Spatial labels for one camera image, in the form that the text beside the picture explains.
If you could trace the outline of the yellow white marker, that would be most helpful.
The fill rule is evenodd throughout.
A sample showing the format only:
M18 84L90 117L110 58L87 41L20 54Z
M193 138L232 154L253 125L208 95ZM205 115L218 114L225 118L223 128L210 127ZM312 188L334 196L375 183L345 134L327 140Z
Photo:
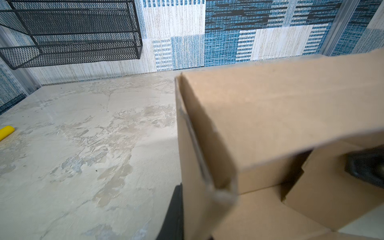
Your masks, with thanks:
M15 128L12 126L6 126L2 129L0 129L0 141L8 137L10 134L12 134L15 131Z

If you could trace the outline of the brown cardboard box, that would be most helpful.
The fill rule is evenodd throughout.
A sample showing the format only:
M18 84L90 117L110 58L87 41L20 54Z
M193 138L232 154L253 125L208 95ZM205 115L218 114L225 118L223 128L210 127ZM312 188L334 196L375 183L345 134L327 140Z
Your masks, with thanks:
M384 51L185 72L175 81L186 240L381 240Z

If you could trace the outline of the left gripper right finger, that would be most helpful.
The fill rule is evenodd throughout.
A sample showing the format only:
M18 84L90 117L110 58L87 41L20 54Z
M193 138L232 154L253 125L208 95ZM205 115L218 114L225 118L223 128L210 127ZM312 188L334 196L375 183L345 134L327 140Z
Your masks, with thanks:
M384 187L384 147L346 154L345 172L379 188Z

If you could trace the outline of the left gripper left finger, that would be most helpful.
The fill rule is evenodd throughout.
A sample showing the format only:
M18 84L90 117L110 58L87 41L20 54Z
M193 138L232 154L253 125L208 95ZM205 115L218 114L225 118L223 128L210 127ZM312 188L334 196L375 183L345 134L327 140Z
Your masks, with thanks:
M156 240L184 239L183 185L175 187L163 225Z

